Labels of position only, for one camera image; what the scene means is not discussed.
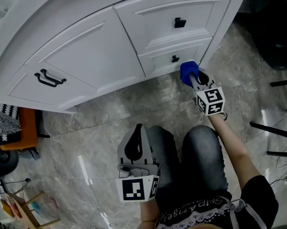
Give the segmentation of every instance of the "orange stool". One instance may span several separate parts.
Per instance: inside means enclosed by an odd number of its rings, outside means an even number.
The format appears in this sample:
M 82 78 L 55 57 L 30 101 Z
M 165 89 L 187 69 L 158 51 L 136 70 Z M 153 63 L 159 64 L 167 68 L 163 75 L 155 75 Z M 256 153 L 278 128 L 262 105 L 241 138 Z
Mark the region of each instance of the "orange stool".
M 24 149 L 38 145 L 34 109 L 20 108 L 20 127 L 21 141 L 1 145 L 1 150 Z

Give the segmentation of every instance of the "black cabinet handle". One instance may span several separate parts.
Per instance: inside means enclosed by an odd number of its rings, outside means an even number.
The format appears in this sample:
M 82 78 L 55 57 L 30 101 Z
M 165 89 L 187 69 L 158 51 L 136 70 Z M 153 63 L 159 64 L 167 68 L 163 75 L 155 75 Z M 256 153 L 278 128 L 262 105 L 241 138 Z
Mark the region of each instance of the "black cabinet handle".
M 35 73 L 34 75 L 38 78 L 38 81 L 39 81 L 40 83 L 42 83 L 42 84 L 44 84 L 44 85 L 46 85 L 46 86 L 56 87 L 56 86 L 58 85 L 57 83 L 55 83 L 54 85 L 52 85 L 52 84 L 50 84 L 50 83 L 48 83 L 48 82 L 42 81 L 41 78 L 40 78 L 40 76 L 41 76 L 40 73 Z
M 183 28 L 186 22 L 186 20 L 181 20 L 181 18 L 175 18 L 174 28 Z
M 62 79 L 61 81 L 58 81 L 58 80 L 56 80 L 56 79 L 53 79 L 53 78 L 47 76 L 47 75 L 46 75 L 47 70 L 45 70 L 45 69 L 41 69 L 41 72 L 43 73 L 43 75 L 44 75 L 44 77 L 45 77 L 46 80 L 51 81 L 51 82 L 53 82 L 53 83 L 56 83 L 57 85 L 61 85 L 61 84 L 63 84 L 63 83 L 66 81 L 66 79 Z
M 177 58 L 176 55 L 172 56 L 172 63 L 179 61 L 180 58 Z

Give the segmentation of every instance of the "white lace trim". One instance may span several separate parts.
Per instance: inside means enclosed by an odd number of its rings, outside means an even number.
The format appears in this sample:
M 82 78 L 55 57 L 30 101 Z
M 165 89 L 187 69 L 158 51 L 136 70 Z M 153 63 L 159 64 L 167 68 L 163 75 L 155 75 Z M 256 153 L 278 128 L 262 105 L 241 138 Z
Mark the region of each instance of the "white lace trim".
M 204 220 L 208 220 L 210 222 L 210 218 L 213 218 L 217 215 L 224 215 L 226 211 L 229 211 L 228 204 L 224 204 L 221 208 L 213 208 L 212 210 L 205 211 L 202 213 L 193 211 L 188 218 L 180 221 L 179 223 L 173 224 L 169 227 L 164 224 L 159 224 L 157 226 L 157 229 L 186 229 L 188 227 L 202 223 Z

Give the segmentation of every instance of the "black t-shirt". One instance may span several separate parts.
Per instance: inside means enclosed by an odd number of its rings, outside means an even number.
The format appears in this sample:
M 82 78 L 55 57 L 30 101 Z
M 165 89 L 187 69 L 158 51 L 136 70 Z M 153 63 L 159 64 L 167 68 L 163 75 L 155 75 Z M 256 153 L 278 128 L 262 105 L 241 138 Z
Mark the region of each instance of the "black t-shirt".
M 254 209 L 268 229 L 272 227 L 278 211 L 278 202 L 272 187 L 264 176 L 256 176 L 250 179 L 242 190 L 241 199 Z M 229 210 L 230 206 L 222 194 L 212 196 L 190 202 L 162 214 L 155 228 L 186 229 L 200 223 L 208 223 L 224 229 L 232 229 Z M 235 215 L 240 229 L 260 228 L 245 208 L 235 212 Z

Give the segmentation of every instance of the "black sleeve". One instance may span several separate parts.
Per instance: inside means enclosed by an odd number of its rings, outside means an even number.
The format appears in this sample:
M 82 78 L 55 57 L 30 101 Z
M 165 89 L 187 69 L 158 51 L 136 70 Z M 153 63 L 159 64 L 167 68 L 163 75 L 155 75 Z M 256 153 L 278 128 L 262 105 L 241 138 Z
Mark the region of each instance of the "black sleeve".
M 250 179 L 242 190 L 241 198 L 261 217 L 268 229 L 272 228 L 278 212 L 278 202 L 272 187 L 264 176 Z M 236 213 L 236 217 L 241 229 L 260 228 L 245 208 Z

